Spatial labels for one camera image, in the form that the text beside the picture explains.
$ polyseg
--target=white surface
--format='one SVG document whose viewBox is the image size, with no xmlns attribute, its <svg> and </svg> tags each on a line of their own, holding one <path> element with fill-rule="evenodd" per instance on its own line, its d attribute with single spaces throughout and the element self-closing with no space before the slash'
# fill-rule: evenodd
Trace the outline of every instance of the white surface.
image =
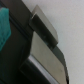
<svg viewBox="0 0 84 84">
<path fill-rule="evenodd" d="M 32 11 L 39 5 L 57 30 L 70 84 L 84 84 L 84 0 L 23 0 Z"/>
</svg>

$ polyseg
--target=black surface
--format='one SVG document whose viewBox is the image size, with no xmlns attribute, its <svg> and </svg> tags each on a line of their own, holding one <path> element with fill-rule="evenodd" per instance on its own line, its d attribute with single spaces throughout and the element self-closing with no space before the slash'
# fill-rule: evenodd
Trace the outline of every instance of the black surface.
<svg viewBox="0 0 84 84">
<path fill-rule="evenodd" d="M 37 34 L 51 49 L 57 45 L 58 42 L 37 15 L 35 15 L 33 19 L 30 20 L 30 26 L 37 32 Z"/>
<path fill-rule="evenodd" d="M 0 5 L 2 7 L 7 7 L 9 8 L 9 20 L 11 21 L 11 23 L 14 24 L 14 26 L 21 32 L 21 34 L 27 38 L 28 40 L 31 40 L 32 38 L 32 31 L 30 26 L 28 25 L 28 22 L 29 22 L 29 17 L 31 15 L 30 11 L 25 7 L 25 5 L 22 3 L 21 0 L 18 0 L 19 2 L 17 2 L 16 0 L 0 0 Z M 22 11 L 20 11 L 20 9 L 18 8 L 15 9 L 15 5 L 13 4 L 16 3 L 16 6 L 18 6 L 20 8 L 21 5 L 19 5 L 20 3 L 22 4 L 22 8 L 21 9 Z"/>
<path fill-rule="evenodd" d="M 0 53 L 0 78 L 11 84 L 21 58 L 21 51 L 27 40 L 20 32 L 10 23 L 11 36 L 4 45 Z"/>
<path fill-rule="evenodd" d="M 32 84 L 32 82 L 27 79 L 27 77 L 24 76 L 20 71 L 18 71 L 15 77 L 15 83 L 13 82 L 12 84 Z"/>
<path fill-rule="evenodd" d="M 4 81 L 0 80 L 0 84 L 6 84 L 6 83 L 4 83 Z"/>
<path fill-rule="evenodd" d="M 25 61 L 20 70 L 32 84 L 50 84 L 43 74 L 29 60 Z"/>
</svg>

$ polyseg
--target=gray panel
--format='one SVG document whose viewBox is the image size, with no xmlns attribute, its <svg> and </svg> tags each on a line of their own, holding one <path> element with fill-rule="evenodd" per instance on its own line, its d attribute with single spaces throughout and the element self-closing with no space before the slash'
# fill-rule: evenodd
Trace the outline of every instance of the gray panel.
<svg viewBox="0 0 84 84">
<path fill-rule="evenodd" d="M 29 24 L 50 49 L 53 49 L 58 44 L 56 30 L 38 6 L 34 9 Z"/>
<path fill-rule="evenodd" d="M 42 39 L 34 32 L 31 55 L 55 78 L 60 84 L 66 84 L 64 67 Z"/>
</svg>

